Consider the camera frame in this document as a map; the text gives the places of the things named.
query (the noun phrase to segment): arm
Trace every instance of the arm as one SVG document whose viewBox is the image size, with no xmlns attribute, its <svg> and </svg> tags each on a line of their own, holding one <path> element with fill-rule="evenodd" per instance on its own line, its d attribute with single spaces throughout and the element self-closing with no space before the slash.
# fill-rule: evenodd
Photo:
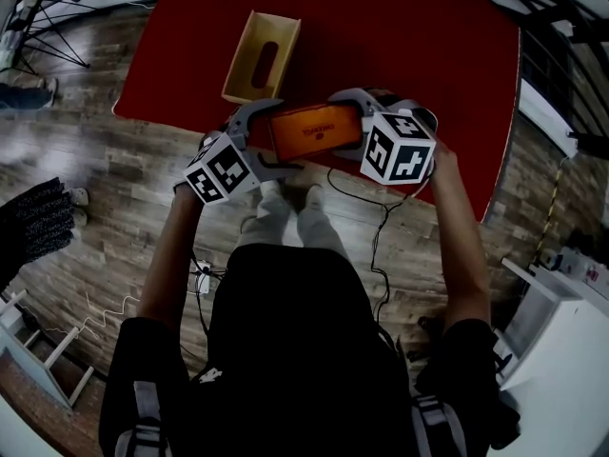
<svg viewBox="0 0 609 457">
<path fill-rule="evenodd" d="M 490 287 L 474 211 L 459 173 L 457 156 L 438 141 L 431 178 L 448 307 L 444 331 L 460 320 L 490 324 Z"/>
<path fill-rule="evenodd" d="M 176 332 L 182 323 L 190 253 L 202 210 L 203 203 L 189 185 L 176 188 L 138 307 L 138 316 L 158 320 Z"/>
</svg>

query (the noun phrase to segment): wooden floor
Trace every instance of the wooden floor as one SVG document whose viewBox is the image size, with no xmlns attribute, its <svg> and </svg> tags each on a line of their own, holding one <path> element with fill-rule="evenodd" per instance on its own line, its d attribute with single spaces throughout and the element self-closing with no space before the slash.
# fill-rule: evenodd
<svg viewBox="0 0 609 457">
<path fill-rule="evenodd" d="M 89 224 L 79 238 L 68 248 L 23 267 L 11 288 L 28 289 L 26 305 L 44 328 L 69 330 L 91 317 L 87 327 L 92 331 L 84 330 L 70 347 L 101 371 L 108 371 L 121 322 L 135 313 L 137 302 L 124 300 L 140 296 L 172 200 L 171 186 L 180 179 L 201 138 L 194 132 L 112 115 L 147 16 L 146 10 L 128 9 L 66 27 L 66 37 L 91 63 L 90 70 L 35 52 L 32 64 L 59 79 L 56 106 L 0 114 L 0 200 L 7 201 L 54 176 L 68 187 L 84 186 L 90 192 Z M 192 63 L 164 63 L 157 75 L 150 76 L 150 86 L 162 87 L 165 73 L 188 72 L 187 66 Z M 27 83 L 31 83 L 27 75 L 18 77 L 17 84 Z M 494 202 L 481 227 L 497 324 L 511 315 L 520 295 L 515 278 L 501 267 L 501 258 L 508 256 L 523 267 L 531 262 L 561 159 L 544 136 L 523 119 L 515 119 Z M 607 164 L 596 159 L 579 156 L 563 169 L 549 228 L 551 247 L 558 247 L 575 227 L 590 233 L 598 229 L 607 183 Z M 326 185 L 325 175 L 326 169 L 310 167 L 300 181 Z M 398 199 L 361 179 L 339 172 L 333 178 L 341 188 L 375 200 Z M 375 303 L 383 296 L 383 278 L 370 272 L 369 263 L 381 211 L 330 187 L 325 190 L 331 222 Z M 257 195 L 251 193 L 206 208 L 195 244 L 198 257 L 214 267 L 225 266 L 240 225 L 253 214 L 256 200 Z M 285 240 L 299 243 L 294 219 Z M 446 301 L 435 209 L 418 200 L 408 200 L 397 209 L 383 230 L 377 263 L 387 271 L 392 287 L 391 303 L 382 312 L 383 326 L 392 335 L 401 335 L 406 350 L 425 348 L 427 339 L 417 320 L 442 312 Z M 265 282 L 262 276 L 252 280 Z M 207 320 L 212 305 L 213 295 L 203 302 Z M 125 315 L 109 313 L 107 326 L 97 325 L 103 310 L 121 312 L 123 306 Z M 201 369 L 206 339 L 193 296 L 187 297 L 182 345 L 195 355 L 184 351 L 189 370 Z"/>
</svg>

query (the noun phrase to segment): backpack strap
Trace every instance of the backpack strap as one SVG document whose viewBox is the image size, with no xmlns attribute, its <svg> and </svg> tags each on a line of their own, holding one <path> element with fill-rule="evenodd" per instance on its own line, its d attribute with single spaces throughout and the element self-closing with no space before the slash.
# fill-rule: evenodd
<svg viewBox="0 0 609 457">
<path fill-rule="evenodd" d="M 114 457 L 171 457 L 171 448 L 161 427 L 156 385 L 149 381 L 135 381 L 133 389 L 138 421 L 133 429 L 121 434 Z"/>
<path fill-rule="evenodd" d="M 467 457 L 459 417 L 435 395 L 412 397 L 412 426 L 420 457 Z"/>
</svg>

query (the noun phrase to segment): leg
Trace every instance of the leg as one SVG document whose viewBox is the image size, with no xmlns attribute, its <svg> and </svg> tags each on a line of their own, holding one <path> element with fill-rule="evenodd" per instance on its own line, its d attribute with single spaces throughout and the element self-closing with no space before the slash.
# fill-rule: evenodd
<svg viewBox="0 0 609 457">
<path fill-rule="evenodd" d="M 285 226 L 291 206 L 284 199 L 276 181 L 267 181 L 261 186 L 263 199 L 258 204 L 258 215 L 246 223 L 237 247 L 249 244 L 272 244 L 283 242 Z"/>
<path fill-rule="evenodd" d="M 348 261 L 343 241 L 324 213 L 324 189 L 319 185 L 313 185 L 306 195 L 306 206 L 298 215 L 298 234 L 306 248 L 334 250 Z"/>
<path fill-rule="evenodd" d="M 0 84 L 0 109 L 41 109 L 52 100 L 48 89 L 19 88 Z"/>
</svg>

